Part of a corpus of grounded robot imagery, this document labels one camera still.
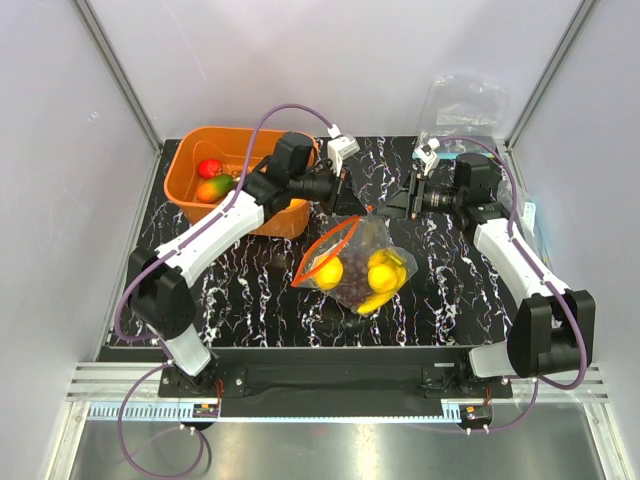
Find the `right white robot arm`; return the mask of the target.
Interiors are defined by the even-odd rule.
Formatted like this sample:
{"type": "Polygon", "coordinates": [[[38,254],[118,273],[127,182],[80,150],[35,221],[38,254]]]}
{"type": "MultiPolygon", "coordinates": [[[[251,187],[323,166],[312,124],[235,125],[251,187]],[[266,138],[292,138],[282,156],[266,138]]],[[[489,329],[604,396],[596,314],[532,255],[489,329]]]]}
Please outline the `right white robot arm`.
{"type": "Polygon", "coordinates": [[[476,396],[488,387],[490,377],[498,376],[577,388],[592,361],[595,300],[588,291],[573,290],[558,279],[526,244],[512,214],[497,200],[505,171],[502,161],[462,153],[455,159],[452,184],[444,185],[432,178],[439,161],[435,152],[415,152],[413,157],[419,166],[377,213],[397,219],[450,215],[518,306],[506,339],[472,348],[469,362],[454,371],[457,390],[476,396]]]}

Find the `yellow lemon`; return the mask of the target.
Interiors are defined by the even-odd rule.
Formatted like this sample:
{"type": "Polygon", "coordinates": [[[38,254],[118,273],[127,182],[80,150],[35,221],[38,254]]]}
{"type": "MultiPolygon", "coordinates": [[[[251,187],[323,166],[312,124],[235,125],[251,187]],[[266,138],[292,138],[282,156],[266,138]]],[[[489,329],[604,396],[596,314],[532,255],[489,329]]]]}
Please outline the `yellow lemon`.
{"type": "Polygon", "coordinates": [[[338,286],[344,274],[344,267],[338,257],[329,260],[313,275],[315,285],[321,290],[331,290],[338,286]]]}

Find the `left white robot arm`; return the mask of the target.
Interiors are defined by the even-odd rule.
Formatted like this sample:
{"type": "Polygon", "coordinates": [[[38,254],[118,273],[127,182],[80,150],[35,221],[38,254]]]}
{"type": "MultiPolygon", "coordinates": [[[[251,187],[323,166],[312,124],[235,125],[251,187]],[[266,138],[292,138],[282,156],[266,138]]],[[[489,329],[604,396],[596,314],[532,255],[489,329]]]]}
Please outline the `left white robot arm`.
{"type": "Polygon", "coordinates": [[[309,163],[310,137],[286,132],[274,150],[234,191],[189,230],[155,250],[136,248],[129,256],[123,301],[166,349],[181,384],[196,396],[215,386],[214,357],[193,324],[191,288],[201,274],[236,241],[285,210],[291,200],[320,203],[326,212],[362,216],[365,209],[350,188],[343,162],[360,149],[342,135],[327,144],[327,158],[309,163]]]}

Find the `red zip clear bag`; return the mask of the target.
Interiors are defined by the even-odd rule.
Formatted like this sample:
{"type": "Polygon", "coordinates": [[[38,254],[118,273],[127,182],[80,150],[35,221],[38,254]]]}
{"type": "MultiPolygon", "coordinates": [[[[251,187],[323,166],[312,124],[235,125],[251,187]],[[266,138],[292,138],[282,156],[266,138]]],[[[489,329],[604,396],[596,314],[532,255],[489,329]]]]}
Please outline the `red zip clear bag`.
{"type": "Polygon", "coordinates": [[[393,245],[385,221],[367,212],[349,217],[316,240],[303,255],[292,285],[318,290],[369,316],[417,271],[415,257],[393,245]]]}

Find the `dark red grape bunch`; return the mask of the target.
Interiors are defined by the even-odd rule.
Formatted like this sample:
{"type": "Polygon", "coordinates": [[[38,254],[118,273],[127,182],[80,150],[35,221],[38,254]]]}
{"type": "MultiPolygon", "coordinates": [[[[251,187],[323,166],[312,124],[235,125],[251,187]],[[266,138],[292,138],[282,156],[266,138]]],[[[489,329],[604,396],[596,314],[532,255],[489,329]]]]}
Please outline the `dark red grape bunch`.
{"type": "Polygon", "coordinates": [[[368,257],[363,254],[340,256],[344,274],[340,284],[335,288],[338,301],[356,309],[373,293],[368,284],[368,257]]]}

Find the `yellow banana bunch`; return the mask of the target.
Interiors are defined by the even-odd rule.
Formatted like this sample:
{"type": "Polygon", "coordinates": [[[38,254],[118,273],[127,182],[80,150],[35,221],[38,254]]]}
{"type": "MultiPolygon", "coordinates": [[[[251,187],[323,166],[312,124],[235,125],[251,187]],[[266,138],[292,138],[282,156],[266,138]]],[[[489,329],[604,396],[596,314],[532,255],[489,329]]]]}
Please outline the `yellow banana bunch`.
{"type": "Polygon", "coordinates": [[[367,281],[373,294],[357,308],[360,315],[369,315],[388,302],[408,279],[405,260],[393,248],[379,249],[367,263],[367,281]]]}

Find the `yellow pear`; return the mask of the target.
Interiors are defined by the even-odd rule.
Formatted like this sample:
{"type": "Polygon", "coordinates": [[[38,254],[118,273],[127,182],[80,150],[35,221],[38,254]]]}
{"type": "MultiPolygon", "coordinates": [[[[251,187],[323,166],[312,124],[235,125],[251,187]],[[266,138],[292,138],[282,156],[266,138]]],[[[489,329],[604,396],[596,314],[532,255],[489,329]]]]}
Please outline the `yellow pear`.
{"type": "Polygon", "coordinates": [[[394,267],[386,264],[378,264],[369,268],[368,284],[372,291],[378,294],[393,291],[398,282],[394,267]]]}

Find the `orange plastic basket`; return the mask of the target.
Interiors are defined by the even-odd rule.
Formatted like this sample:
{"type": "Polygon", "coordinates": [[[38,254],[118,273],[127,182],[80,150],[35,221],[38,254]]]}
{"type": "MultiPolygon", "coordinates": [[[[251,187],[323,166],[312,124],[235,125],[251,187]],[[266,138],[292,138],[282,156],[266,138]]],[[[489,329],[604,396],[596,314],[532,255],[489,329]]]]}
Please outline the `orange plastic basket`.
{"type": "MultiPolygon", "coordinates": [[[[222,177],[238,180],[252,135],[250,128],[207,126],[193,130],[179,143],[164,181],[167,198],[177,205],[190,224],[195,224],[231,195],[218,198],[201,186],[222,177]]],[[[252,231],[254,235],[294,239],[308,225],[311,204],[293,199],[289,206],[252,231]]]]}

